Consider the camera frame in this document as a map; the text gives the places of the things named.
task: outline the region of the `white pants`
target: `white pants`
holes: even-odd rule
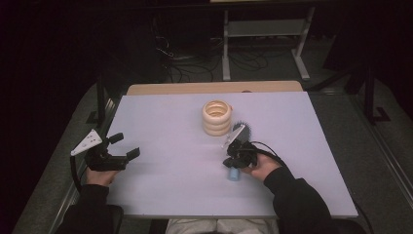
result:
[[[275,219],[170,219],[166,234],[279,234]]]

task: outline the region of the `white tabletop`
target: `white tabletop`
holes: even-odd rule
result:
[[[146,217],[275,216],[274,196],[262,182],[249,175],[228,179],[221,148],[226,137],[208,136],[202,127],[202,107],[213,99],[231,104],[233,122],[247,122],[251,140],[272,147],[333,216],[357,216],[305,92],[123,97],[108,136],[123,133],[125,139],[109,152],[125,155],[140,147],[141,155],[117,175],[108,203]]]

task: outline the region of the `hand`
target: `hand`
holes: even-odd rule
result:
[[[119,171],[107,171],[107,172],[97,172],[92,171],[90,168],[86,169],[86,184],[97,184],[102,186],[109,186],[115,179],[115,175]]]
[[[257,161],[258,163],[256,167],[246,167],[241,169],[241,171],[243,173],[250,174],[255,178],[258,178],[261,181],[264,181],[264,179],[270,172],[281,167],[279,163],[274,161],[272,158],[265,156],[264,154],[258,154]]]

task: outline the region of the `black jacket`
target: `black jacket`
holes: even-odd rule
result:
[[[281,234],[336,234],[328,207],[303,178],[295,179],[288,168],[272,171],[264,184],[273,192],[273,207],[280,219]],[[77,205],[71,206],[57,230],[62,233],[112,233],[106,206],[109,188],[84,185]]]

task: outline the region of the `blue object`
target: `blue object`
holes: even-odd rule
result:
[[[240,180],[240,169],[230,168],[230,176],[229,179],[231,181],[238,181]]]

